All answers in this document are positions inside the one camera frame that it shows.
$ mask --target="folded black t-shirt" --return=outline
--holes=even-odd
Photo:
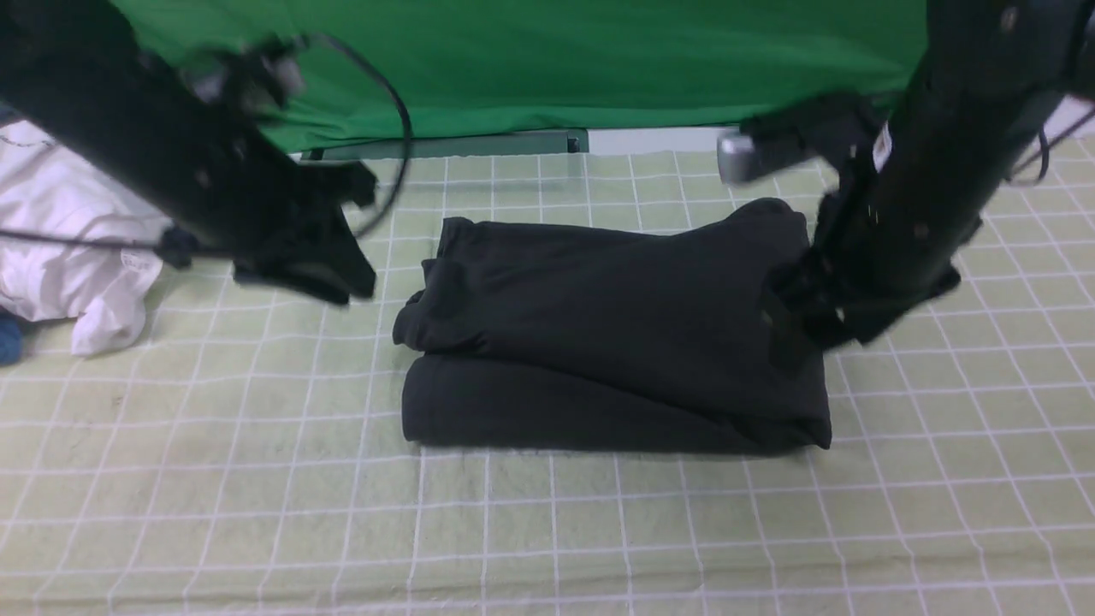
[[[396,318],[429,445],[780,454],[831,441],[821,359],[768,363],[768,269],[806,247],[777,199],[676,235],[445,221]]]

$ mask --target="white cloth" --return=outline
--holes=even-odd
[[[169,220],[31,123],[0,128],[0,228],[154,241]],[[73,356],[131,346],[163,263],[139,251],[0,237],[0,310],[28,322],[77,319]]]

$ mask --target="grid mat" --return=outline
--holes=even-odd
[[[0,613],[1054,616],[1095,602],[1095,141],[1004,188],[961,289],[828,359],[830,452],[419,451],[399,307],[442,217],[677,232],[779,195],[713,154],[415,163],[334,310],[166,274],[124,353],[0,372]],[[392,165],[376,165],[389,173]]]

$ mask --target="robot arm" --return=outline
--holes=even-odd
[[[176,225],[154,248],[170,264],[228,257],[240,282],[346,303],[372,295],[376,272],[342,206],[374,206],[376,176],[298,165],[256,126],[262,103],[284,105],[298,85],[308,43],[220,53],[218,70],[185,79],[107,0],[0,0],[0,100],[166,213]]]
[[[1067,93],[1095,91],[1091,0],[929,0],[929,46],[888,118],[831,94],[719,142],[734,184],[814,155],[840,172],[812,245],[772,270],[772,363],[866,345],[958,286],[955,253]]]

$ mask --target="green backdrop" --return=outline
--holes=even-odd
[[[734,121],[832,86],[900,86],[923,0],[115,0],[169,59],[209,43],[326,32],[393,82],[419,137]],[[399,135],[384,94],[333,51],[286,149]]]

